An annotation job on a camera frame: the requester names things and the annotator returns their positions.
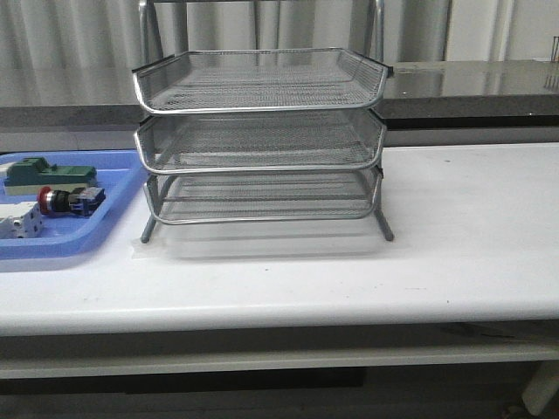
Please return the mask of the silver mesh tray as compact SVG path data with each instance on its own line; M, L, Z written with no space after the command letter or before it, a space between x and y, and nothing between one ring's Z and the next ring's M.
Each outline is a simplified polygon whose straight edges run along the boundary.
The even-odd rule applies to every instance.
M370 107L389 73L339 47L201 51L135 69L133 81L151 114L249 113Z
M367 109L151 116L135 145L158 175L343 170L377 164L386 132Z
M358 219L376 209L382 180L377 168L152 175L144 192L168 225Z

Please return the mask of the red emergency stop button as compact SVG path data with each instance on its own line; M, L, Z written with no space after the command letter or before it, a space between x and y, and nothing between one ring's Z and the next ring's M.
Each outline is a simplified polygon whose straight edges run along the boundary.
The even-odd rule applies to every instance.
M45 186L37 195L39 209L43 215L74 214L89 217L105 199L105 190L100 187L76 188L68 192Z

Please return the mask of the blue plastic tray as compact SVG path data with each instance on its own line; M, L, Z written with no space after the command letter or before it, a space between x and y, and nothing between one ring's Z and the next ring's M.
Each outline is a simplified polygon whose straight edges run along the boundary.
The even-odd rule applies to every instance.
M12 153L2 155L1 163L36 156L60 166L95 167L106 199L90 217L45 216L39 237L3 239L2 260L70 257L99 247L147 180L147 171L131 149Z

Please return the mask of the green terminal block component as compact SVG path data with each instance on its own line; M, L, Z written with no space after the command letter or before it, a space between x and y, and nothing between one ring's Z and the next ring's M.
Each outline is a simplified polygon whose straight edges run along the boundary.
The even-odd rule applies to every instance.
M45 186L71 192L96 185L97 170L93 166L60 166L44 157L27 157L7 169L4 191L8 196L23 196L36 195Z

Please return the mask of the white circuit breaker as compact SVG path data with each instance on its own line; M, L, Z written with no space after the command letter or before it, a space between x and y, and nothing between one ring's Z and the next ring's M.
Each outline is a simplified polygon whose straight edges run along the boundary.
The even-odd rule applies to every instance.
M1 238L34 238L43 230L43 219L37 202L1 204Z

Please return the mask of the dark granite counter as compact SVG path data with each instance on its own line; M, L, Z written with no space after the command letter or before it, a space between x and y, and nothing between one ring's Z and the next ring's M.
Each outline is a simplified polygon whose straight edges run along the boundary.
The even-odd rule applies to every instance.
M555 127L558 67L396 63L375 110L395 129ZM128 68L1 71L2 127L133 126L142 116Z

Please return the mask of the white table leg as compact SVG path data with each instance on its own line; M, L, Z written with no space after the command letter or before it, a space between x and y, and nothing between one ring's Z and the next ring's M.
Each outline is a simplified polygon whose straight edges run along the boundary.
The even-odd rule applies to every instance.
M558 361L544 361L521 394L521 400L532 416L541 414L558 392Z

